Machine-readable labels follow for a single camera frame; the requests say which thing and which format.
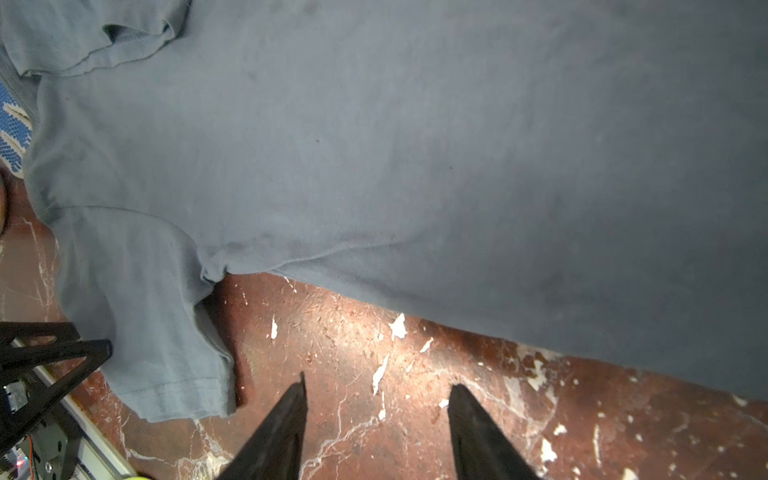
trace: red floor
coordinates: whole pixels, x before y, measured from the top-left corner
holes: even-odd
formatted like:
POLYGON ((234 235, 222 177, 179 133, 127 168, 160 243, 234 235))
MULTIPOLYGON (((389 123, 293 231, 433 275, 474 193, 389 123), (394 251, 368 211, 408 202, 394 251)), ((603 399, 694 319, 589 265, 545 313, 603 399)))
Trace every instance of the red floor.
MULTIPOLYGON (((9 321, 59 320, 55 241, 23 183, 5 181, 0 312, 9 321)), ((146 423, 99 374, 73 393, 131 464, 157 480, 215 478, 300 371, 310 406, 305 480, 455 478, 440 405, 457 382, 544 478, 768 478, 765 402, 414 317, 405 338, 392 339, 398 313, 278 276, 228 276, 209 307, 237 358, 235 415, 146 423)))

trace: gray t-shirt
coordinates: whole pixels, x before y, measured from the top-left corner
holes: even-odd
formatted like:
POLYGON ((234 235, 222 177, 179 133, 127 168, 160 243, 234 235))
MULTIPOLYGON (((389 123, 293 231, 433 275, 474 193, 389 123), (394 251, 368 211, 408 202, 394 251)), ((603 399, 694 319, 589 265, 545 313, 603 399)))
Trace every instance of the gray t-shirt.
POLYGON ((232 412, 226 272, 768 399, 764 0, 60 2, 26 182, 146 419, 232 412))

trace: shirt sleeve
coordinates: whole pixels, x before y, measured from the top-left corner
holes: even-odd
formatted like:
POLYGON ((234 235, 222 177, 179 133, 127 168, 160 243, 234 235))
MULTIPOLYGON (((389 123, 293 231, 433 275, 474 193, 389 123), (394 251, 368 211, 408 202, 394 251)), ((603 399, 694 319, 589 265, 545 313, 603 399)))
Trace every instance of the shirt sleeve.
POLYGON ((178 35, 187 0, 3 2, 2 37, 20 75, 72 76, 146 58, 178 35))
POLYGON ((57 295, 85 339, 110 339, 102 372, 140 417, 234 412, 233 359, 200 301, 197 248, 165 220, 106 207, 47 212, 59 244, 57 295))

